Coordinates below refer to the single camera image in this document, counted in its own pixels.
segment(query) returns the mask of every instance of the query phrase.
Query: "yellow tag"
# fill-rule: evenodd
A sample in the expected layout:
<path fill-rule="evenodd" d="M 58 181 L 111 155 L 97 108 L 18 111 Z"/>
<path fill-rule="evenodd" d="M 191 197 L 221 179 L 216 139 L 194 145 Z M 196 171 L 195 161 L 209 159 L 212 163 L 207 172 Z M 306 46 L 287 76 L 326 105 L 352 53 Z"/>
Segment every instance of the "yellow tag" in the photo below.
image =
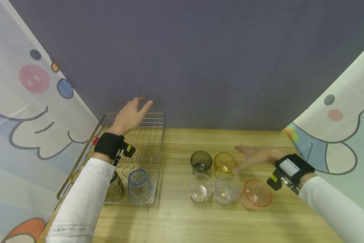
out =
<path fill-rule="evenodd" d="M 271 175 L 271 179 L 276 183 L 278 181 L 278 178 L 276 178 L 273 174 Z"/>

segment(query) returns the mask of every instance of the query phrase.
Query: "metal dish rack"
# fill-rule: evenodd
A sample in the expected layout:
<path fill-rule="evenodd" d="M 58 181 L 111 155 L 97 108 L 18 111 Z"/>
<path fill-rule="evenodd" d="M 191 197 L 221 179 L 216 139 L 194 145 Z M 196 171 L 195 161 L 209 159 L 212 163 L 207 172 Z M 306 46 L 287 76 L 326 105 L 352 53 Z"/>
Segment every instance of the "metal dish rack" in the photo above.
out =
<path fill-rule="evenodd" d="M 82 154 L 79 156 L 77 163 L 72 169 L 69 177 L 59 190 L 57 199 L 62 200 L 69 191 L 71 176 L 77 172 L 94 153 L 93 141 L 100 137 L 113 124 L 118 113 L 108 112 L 101 118 L 95 128 L 91 138 L 85 145 Z M 128 196 L 128 176 L 135 169 L 144 169 L 147 171 L 153 183 L 153 193 L 151 199 L 147 202 L 134 203 L 135 205 L 146 205 L 156 201 L 157 183 L 159 177 L 159 164 L 163 146 L 163 138 L 166 125 L 166 116 L 164 113 L 147 113 L 143 122 L 133 131 L 125 135 L 125 142 L 136 148 L 132 158 L 123 156 L 116 167 L 116 171 L 123 181 L 125 195 L 119 202 L 106 201 L 108 204 L 133 204 Z"/>

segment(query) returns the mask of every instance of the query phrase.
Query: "purple wall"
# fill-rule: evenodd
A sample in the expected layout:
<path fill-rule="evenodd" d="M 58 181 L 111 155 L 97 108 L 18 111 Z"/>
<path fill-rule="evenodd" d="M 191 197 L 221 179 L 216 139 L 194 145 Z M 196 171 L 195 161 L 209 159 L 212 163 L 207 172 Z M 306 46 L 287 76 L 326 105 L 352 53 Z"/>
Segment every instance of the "purple wall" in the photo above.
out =
<path fill-rule="evenodd" d="M 171 127 L 279 130 L 364 50 L 364 3 L 11 3 L 97 117 L 134 96 Z"/>

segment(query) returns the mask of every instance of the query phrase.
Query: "cartoon eye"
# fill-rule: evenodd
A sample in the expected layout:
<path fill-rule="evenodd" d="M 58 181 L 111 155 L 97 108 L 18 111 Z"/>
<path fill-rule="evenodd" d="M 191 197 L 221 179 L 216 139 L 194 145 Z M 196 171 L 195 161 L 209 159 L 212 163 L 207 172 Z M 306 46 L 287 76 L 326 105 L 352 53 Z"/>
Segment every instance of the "cartoon eye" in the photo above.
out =
<path fill-rule="evenodd" d="M 30 52 L 29 52 L 29 54 L 31 55 L 31 57 L 33 58 L 33 59 L 35 59 L 36 61 L 39 61 L 40 59 L 41 59 L 41 54 L 40 54 L 40 52 L 38 52 L 37 50 L 35 50 L 35 49 L 32 49 Z"/>
<path fill-rule="evenodd" d="M 330 94 L 327 97 L 325 97 L 324 103 L 325 103 L 325 105 L 331 105 L 331 104 L 333 104 L 335 99 L 336 98 L 334 97 L 334 95 Z"/>
<path fill-rule="evenodd" d="M 74 96 L 74 89 L 66 79 L 58 81 L 57 89 L 59 94 L 65 99 L 71 99 Z"/>

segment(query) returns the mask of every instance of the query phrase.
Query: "transparent cup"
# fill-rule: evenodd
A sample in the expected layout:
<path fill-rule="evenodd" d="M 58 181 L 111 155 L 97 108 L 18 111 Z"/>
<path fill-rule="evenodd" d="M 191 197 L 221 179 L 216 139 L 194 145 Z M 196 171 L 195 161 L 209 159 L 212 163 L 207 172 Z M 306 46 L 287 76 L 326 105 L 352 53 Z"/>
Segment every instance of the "transparent cup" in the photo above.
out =
<path fill-rule="evenodd" d="M 128 177 L 128 194 L 133 203 L 145 203 L 152 197 L 153 187 L 147 172 L 136 169 Z"/>
<path fill-rule="evenodd" d="M 272 202 L 270 189 L 259 180 L 249 180 L 245 183 L 241 203 L 248 209 L 261 209 L 268 207 Z"/>
<path fill-rule="evenodd" d="M 205 174 L 195 174 L 189 180 L 190 197 L 197 203 L 206 201 L 213 192 L 213 182 Z"/>
<path fill-rule="evenodd" d="M 214 197 L 220 204 L 229 204 L 240 197 L 241 184 L 233 176 L 223 174 L 216 179 Z"/>
<path fill-rule="evenodd" d="M 236 166 L 236 159 L 228 153 L 219 153 L 214 158 L 214 174 L 216 177 L 232 173 L 233 168 Z"/>
<path fill-rule="evenodd" d="M 212 166 L 213 160 L 210 154 L 205 151 L 194 152 L 190 158 L 193 174 L 207 174 Z"/>

